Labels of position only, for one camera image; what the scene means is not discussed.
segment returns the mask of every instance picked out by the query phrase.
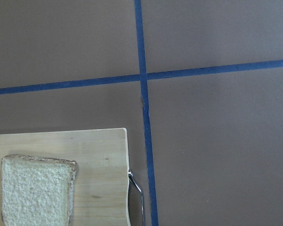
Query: bread crust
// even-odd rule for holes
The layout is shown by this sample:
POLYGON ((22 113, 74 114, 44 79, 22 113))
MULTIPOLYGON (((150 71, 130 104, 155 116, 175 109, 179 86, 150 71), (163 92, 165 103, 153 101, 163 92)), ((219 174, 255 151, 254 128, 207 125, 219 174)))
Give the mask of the bread crust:
MULTIPOLYGON (((74 192, 74 180, 75 176, 78 171, 78 164, 76 161, 72 160, 66 160, 66 159, 57 159, 57 158, 49 158, 49 157, 41 157, 41 156, 30 156, 30 155, 22 155, 22 154, 9 154, 6 155, 2 158, 1 164, 3 165, 3 159, 22 159, 26 161, 43 161, 43 162, 48 162, 48 163, 57 163, 57 164, 67 164, 69 165, 71 172, 70 172, 70 181, 68 183, 68 207, 67 207, 67 212, 68 212, 68 221, 67 225, 68 226, 73 218, 73 192, 74 192)), ((2 221, 4 222, 4 213, 3 210, 1 210, 1 218, 2 221)))

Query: metal handle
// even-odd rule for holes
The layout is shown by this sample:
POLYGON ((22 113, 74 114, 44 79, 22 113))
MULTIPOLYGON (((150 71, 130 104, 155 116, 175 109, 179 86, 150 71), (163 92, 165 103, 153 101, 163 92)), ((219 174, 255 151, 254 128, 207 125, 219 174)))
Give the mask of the metal handle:
POLYGON ((140 189, 140 187, 138 187, 138 185, 136 184, 136 182, 134 181, 133 178, 133 173, 131 170, 128 171, 128 177, 130 182, 137 188, 137 190, 139 191, 140 195, 141 195, 141 214, 142 214, 142 226, 145 226, 145 213, 144 213, 144 199, 143 199, 143 193, 142 190, 140 189))

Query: blue tape line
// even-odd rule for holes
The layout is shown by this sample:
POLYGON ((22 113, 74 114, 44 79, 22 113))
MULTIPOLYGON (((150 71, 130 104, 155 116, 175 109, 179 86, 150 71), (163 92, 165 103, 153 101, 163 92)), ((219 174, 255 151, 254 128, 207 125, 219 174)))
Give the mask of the blue tape line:
POLYGON ((143 114, 146 155, 147 155, 149 194, 151 199, 151 221, 152 221, 152 226, 158 226, 158 213, 157 213, 157 200, 156 200, 156 189, 155 189, 151 124, 150 124, 150 116, 149 116, 148 81, 147 81, 145 45, 144 45, 143 26, 142 26, 141 1, 134 0, 134 5, 135 5, 138 59, 139 59, 140 76, 141 76, 141 96, 143 99, 142 114, 143 114))
POLYGON ((38 84, 38 85, 1 88, 0 95, 9 94, 9 93, 23 93, 23 92, 32 92, 32 91, 40 91, 40 90, 49 90, 49 89, 63 89, 63 88, 73 88, 73 87, 82 87, 82 86, 94 86, 94 85, 139 81, 139 80, 140 80, 140 75, 133 74, 133 75, 115 76, 115 77, 108 77, 108 78, 53 82, 53 83, 38 84))
POLYGON ((146 77, 147 69, 146 69, 145 44, 144 44, 144 38, 143 38, 141 1, 134 0, 134 5, 135 5, 136 36, 137 36, 137 49, 138 49, 138 61, 139 61, 139 66, 140 66, 140 74, 143 77, 146 77))
POLYGON ((283 67, 283 60, 148 73, 148 80, 283 67))

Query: wood grain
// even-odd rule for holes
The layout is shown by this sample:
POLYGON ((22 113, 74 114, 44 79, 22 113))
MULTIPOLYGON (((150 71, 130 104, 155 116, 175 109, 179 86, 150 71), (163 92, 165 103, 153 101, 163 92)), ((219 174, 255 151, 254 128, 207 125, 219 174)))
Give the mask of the wood grain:
POLYGON ((78 163, 71 226, 130 226, 125 129, 0 135, 0 213, 1 159, 16 153, 78 163))

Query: white bread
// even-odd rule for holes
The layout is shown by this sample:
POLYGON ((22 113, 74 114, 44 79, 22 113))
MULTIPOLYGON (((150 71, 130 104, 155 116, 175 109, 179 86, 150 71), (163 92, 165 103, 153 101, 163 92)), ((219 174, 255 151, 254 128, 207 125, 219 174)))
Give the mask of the white bread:
POLYGON ((73 212, 75 161, 11 154, 2 159, 6 226, 67 226, 73 212))

